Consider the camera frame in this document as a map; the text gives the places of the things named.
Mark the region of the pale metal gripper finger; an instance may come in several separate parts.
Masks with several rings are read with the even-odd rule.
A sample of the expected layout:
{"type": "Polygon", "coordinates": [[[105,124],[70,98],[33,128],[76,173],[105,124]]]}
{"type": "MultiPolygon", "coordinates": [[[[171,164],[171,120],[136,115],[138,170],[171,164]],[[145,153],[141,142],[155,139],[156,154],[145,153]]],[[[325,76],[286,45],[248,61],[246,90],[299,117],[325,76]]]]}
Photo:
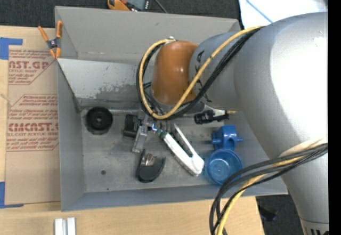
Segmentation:
{"type": "Polygon", "coordinates": [[[137,130],[134,145],[132,147],[132,152],[140,153],[143,150],[144,143],[148,136],[148,129],[146,127],[140,126],[137,130]]]}

